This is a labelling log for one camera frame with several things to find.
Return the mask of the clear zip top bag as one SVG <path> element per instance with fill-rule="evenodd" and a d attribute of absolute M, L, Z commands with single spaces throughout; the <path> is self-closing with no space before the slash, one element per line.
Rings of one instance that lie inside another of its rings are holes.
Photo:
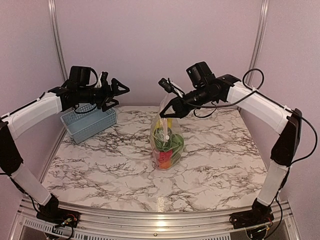
<path fill-rule="evenodd" d="M 185 141 L 176 118 L 161 118 L 160 112 L 172 98 L 167 94 L 160 102 L 150 125 L 150 145 L 153 162 L 160 170 L 168 170 L 181 158 Z"/>

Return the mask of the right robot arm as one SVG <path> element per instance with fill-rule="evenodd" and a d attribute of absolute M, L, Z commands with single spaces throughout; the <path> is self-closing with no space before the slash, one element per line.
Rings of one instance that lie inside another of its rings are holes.
<path fill-rule="evenodd" d="M 183 93 L 169 78 L 161 78 L 158 84 L 175 97 L 160 112 L 162 118 L 186 117 L 195 109 L 209 109 L 209 103 L 218 108 L 239 108 L 256 117 L 277 136 L 270 153 L 270 163 L 247 219 L 258 224 L 267 216 L 277 193 L 283 187 L 293 164 L 300 137 L 302 113 L 262 94 L 258 87 L 250 87 L 243 80 L 229 73 L 215 76 L 206 62 L 198 62 L 186 69 L 193 90 Z"/>

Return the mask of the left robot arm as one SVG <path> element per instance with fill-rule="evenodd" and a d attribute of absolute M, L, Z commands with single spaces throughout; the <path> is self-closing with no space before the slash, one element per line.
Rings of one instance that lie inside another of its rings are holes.
<path fill-rule="evenodd" d="M 96 75 L 91 67 L 72 66 L 69 78 L 62 86 L 44 92 L 32 102 L 0 118 L 0 168 L 3 174 L 10 177 L 40 206 L 45 206 L 43 213 L 53 223 L 63 219 L 63 211 L 51 203 L 56 201 L 56 197 L 24 165 L 15 141 L 43 120 L 79 104 L 91 104 L 105 112 L 118 105 L 115 97 L 130 91 L 128 86 L 115 78 L 108 82 L 107 72 L 96 75 L 94 84 L 90 84 L 91 75 Z"/>

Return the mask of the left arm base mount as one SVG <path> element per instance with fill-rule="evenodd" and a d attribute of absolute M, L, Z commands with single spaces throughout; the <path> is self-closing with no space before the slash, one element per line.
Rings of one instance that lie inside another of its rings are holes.
<path fill-rule="evenodd" d="M 59 208 L 57 213 L 54 213 L 53 215 L 38 212 L 36 217 L 40 220 L 55 224 L 57 228 L 65 226 L 76 228 L 79 222 L 80 213 L 74 210 Z"/>

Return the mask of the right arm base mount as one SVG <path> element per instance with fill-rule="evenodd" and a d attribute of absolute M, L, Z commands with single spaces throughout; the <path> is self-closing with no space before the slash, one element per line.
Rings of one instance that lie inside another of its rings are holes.
<path fill-rule="evenodd" d="M 248 228 L 264 223 L 271 223 L 274 220 L 271 210 L 262 213 L 260 210 L 246 210 L 235 212 L 230 215 L 229 222 L 234 229 Z"/>

